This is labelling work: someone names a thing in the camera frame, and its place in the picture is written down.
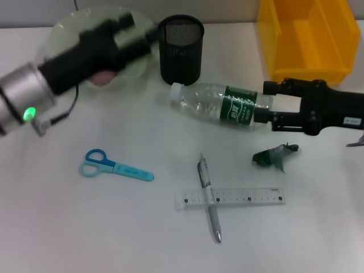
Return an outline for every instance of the yellow storage box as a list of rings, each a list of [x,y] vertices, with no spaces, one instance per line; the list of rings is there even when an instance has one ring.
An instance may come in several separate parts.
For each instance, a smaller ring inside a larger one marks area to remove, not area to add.
[[[360,31],[346,0],[261,0],[258,30],[272,81],[342,81]]]

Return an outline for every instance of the pen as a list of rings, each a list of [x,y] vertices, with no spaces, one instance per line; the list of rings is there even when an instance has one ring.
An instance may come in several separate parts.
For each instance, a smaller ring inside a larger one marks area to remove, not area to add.
[[[206,202],[208,206],[209,217],[211,221],[212,231],[217,242],[221,243],[221,227],[218,221],[216,204],[212,192],[209,172],[207,170],[206,159],[200,154],[200,161],[197,164],[198,174],[200,175],[201,186],[205,190]]]

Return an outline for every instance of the pen tip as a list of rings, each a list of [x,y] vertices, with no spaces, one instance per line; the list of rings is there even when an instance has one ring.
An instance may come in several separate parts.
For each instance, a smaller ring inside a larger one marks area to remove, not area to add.
[[[221,233],[219,231],[216,232],[217,242],[221,243]]]

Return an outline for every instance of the plastic bottle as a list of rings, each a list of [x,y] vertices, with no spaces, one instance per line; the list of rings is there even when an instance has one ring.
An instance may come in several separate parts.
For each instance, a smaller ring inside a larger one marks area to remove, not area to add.
[[[214,83],[190,86],[174,83],[171,98],[205,118],[228,120],[243,125],[254,123],[255,108],[270,109],[272,97],[257,91]]]

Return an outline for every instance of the robotic arm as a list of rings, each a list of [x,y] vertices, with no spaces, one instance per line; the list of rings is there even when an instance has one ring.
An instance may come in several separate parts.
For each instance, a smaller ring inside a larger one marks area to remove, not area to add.
[[[150,53],[157,40],[154,27],[129,44],[116,44],[114,35],[133,26],[130,13],[119,20],[107,20],[80,34],[80,42],[62,55],[38,67],[26,64],[0,78],[0,137],[53,107],[56,96],[91,75],[103,70],[118,72]]]
[[[326,127],[364,129],[364,94],[331,89],[323,80],[285,78],[281,84],[264,82],[266,95],[284,94],[301,98],[299,113],[256,109],[254,121],[272,122],[273,131],[304,132],[318,135]]]

